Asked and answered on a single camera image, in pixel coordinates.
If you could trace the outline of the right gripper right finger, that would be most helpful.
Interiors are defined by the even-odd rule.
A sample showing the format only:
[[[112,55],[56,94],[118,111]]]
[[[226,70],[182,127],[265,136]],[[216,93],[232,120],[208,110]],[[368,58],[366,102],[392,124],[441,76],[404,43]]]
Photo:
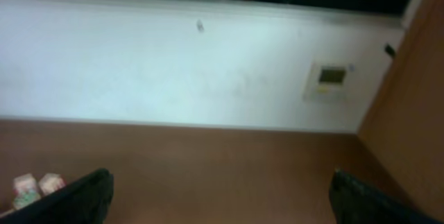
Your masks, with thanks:
[[[342,170],[334,172],[329,200],[338,224],[442,224]]]

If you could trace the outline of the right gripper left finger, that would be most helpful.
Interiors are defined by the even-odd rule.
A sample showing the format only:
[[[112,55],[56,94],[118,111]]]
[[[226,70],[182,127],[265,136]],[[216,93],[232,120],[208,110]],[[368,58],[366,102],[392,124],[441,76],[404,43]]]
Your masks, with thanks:
[[[114,195],[114,176],[97,169],[1,219],[1,224],[102,224]]]

